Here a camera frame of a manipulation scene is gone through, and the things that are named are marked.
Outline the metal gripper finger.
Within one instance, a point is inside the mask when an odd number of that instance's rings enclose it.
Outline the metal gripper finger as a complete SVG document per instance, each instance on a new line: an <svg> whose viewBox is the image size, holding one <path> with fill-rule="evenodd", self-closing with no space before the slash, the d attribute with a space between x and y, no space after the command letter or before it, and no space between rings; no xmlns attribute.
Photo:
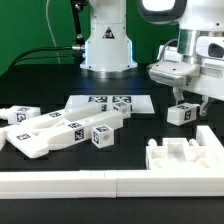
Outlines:
<svg viewBox="0 0 224 224"><path fill-rule="evenodd" d="M202 96L202 104L200 105L200 116L206 116L209 106L210 98L208 96Z"/></svg>
<svg viewBox="0 0 224 224"><path fill-rule="evenodd" d="M175 103L180 104L184 101L183 90L177 87L173 88L173 95L175 98Z"/></svg>

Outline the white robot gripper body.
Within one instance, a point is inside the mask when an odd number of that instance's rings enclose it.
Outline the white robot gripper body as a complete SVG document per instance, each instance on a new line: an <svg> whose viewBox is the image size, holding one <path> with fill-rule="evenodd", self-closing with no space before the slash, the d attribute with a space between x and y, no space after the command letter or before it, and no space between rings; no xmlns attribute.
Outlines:
<svg viewBox="0 0 224 224"><path fill-rule="evenodd" d="M224 61L205 58L201 65L181 61L176 47L168 46L164 58L147 67L153 81L182 91L224 101Z"/></svg>

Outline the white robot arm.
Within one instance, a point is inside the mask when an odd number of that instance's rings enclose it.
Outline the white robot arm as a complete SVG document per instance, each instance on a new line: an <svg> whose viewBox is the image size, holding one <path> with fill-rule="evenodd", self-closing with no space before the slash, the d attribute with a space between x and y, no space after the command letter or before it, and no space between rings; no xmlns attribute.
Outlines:
<svg viewBox="0 0 224 224"><path fill-rule="evenodd" d="M71 0L78 15L90 8L90 36L77 28L81 69L108 77L136 67L132 42L126 34L127 0ZM224 101L224 0L136 0L144 22L178 27L177 45L160 47L157 61L148 66L150 78L173 88L177 102L185 91L202 96L200 113L214 100Z"/></svg>

